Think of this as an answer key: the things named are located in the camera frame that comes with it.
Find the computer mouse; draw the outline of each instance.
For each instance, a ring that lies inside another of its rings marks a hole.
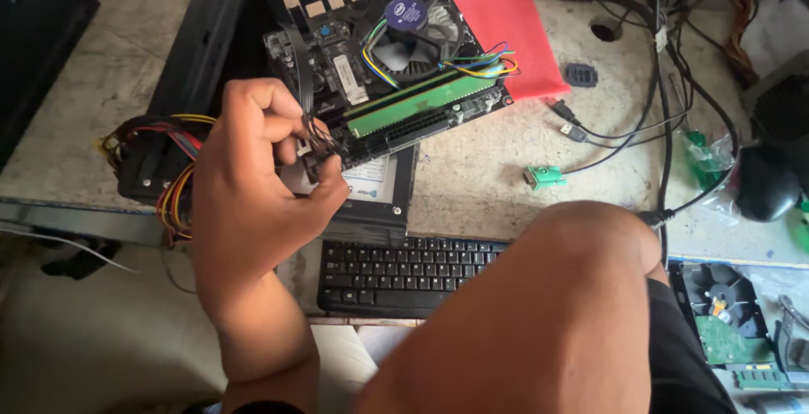
[[[749,147],[739,158],[739,197],[742,216],[774,222],[795,207],[801,196],[798,176],[774,147]]]

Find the black keyboard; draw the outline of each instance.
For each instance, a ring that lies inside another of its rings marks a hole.
[[[323,242],[317,305],[375,318],[426,318],[485,270],[502,242],[407,238],[397,248]]]

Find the intel logo sticker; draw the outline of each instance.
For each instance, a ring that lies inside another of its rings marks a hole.
[[[421,0],[393,0],[385,8],[388,26],[397,30],[418,30],[427,23],[427,8]]]

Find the green ram module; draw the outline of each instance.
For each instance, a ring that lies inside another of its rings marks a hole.
[[[498,62],[494,66],[486,68],[481,72],[496,72],[501,69],[502,63]],[[403,99],[398,103],[375,110],[357,119],[349,120],[347,124],[354,137],[365,137],[374,131],[381,130],[382,128],[412,117],[420,112],[433,110],[452,103],[453,101],[468,97],[481,90],[486,90],[495,85],[497,81],[498,78],[496,77],[460,77],[451,82],[439,85],[438,87],[413,95],[407,99]],[[345,115],[353,114],[357,110],[359,110],[359,108],[350,110],[346,112]]]

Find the desk hole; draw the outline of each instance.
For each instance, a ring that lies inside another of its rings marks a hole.
[[[612,43],[620,40],[624,31],[617,19],[606,16],[596,16],[590,21],[590,30],[599,40]]]

